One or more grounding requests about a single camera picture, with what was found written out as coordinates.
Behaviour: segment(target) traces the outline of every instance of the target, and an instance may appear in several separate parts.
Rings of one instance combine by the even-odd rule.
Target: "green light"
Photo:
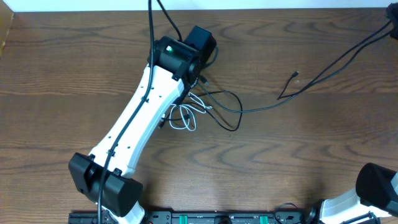
[[[173,48],[171,48],[170,46],[167,46],[167,47],[166,47],[166,51],[172,53],[172,52],[173,52]]]

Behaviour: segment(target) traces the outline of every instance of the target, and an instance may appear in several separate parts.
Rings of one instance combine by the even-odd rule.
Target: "white wall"
[[[387,7],[398,0],[163,0],[167,10]],[[4,0],[14,12],[147,10],[146,0]],[[154,9],[160,9],[152,0]]]

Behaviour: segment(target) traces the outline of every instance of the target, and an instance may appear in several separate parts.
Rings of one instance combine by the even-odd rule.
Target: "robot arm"
[[[126,109],[122,112],[109,133],[95,146],[89,155],[94,155],[94,162],[104,166],[108,150],[115,137],[120,133],[130,115],[137,108],[141,97],[148,85],[150,67],[146,66],[137,91],[131,98]],[[167,108],[182,94],[184,85],[182,80],[172,79],[173,74],[159,66],[154,67],[154,79],[148,101],[144,103],[133,119],[122,138],[119,140],[113,158],[109,162],[108,170],[121,171],[121,177],[131,178],[135,172],[139,156],[146,142],[158,125]]]
[[[97,202],[101,194],[103,208],[118,223],[139,223],[142,220],[144,210],[138,204],[142,184],[131,179],[139,156],[167,108],[171,104],[179,105],[199,79],[205,82],[200,71],[215,47],[216,41],[211,33],[197,26],[183,42],[170,37],[158,40],[154,49],[152,86],[147,86],[150,75],[150,66],[147,66],[137,91],[109,133],[88,156],[75,153],[70,160],[69,170],[78,191],[93,202]],[[102,183],[101,174],[109,149],[147,88],[150,88],[147,101],[117,142]],[[107,218],[104,216],[101,223],[107,222]]]

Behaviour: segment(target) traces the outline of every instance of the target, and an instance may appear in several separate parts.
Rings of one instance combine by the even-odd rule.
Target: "black mount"
[[[75,153],[69,162],[69,171],[77,191],[86,195],[92,202],[97,202],[104,167],[93,160],[93,155]],[[102,198],[103,206],[113,214],[124,217],[138,201],[143,186],[133,179],[121,177],[120,174],[119,169],[115,169],[114,172],[106,171]]]
[[[396,171],[368,163],[359,172],[356,180],[356,194],[361,204],[375,206],[398,217],[398,195],[391,180]]]
[[[200,72],[206,65],[217,43],[211,32],[195,26],[183,42],[164,36],[155,42],[154,63],[173,73],[173,79],[183,80],[184,91],[174,104],[179,105],[200,80],[206,80]]]

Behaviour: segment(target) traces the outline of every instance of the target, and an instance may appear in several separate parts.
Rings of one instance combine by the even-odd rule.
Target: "wooden table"
[[[245,109],[274,104],[296,70],[288,92],[299,90],[387,22],[384,9],[170,15],[183,36],[194,25],[212,31],[220,54],[203,71],[209,90],[235,92]],[[176,36],[163,14],[155,12],[154,21],[157,39]],[[398,41],[385,38],[285,105],[244,114],[234,133],[201,114],[193,133],[156,130],[134,176],[145,186],[141,204],[306,207],[352,189],[367,162],[398,170],[397,52]],[[68,161],[89,153],[112,127],[148,54],[147,12],[16,15],[0,60],[0,223],[65,223],[72,210],[95,210],[77,192]],[[238,108],[230,97],[218,99]],[[217,110],[237,121],[237,114]]]

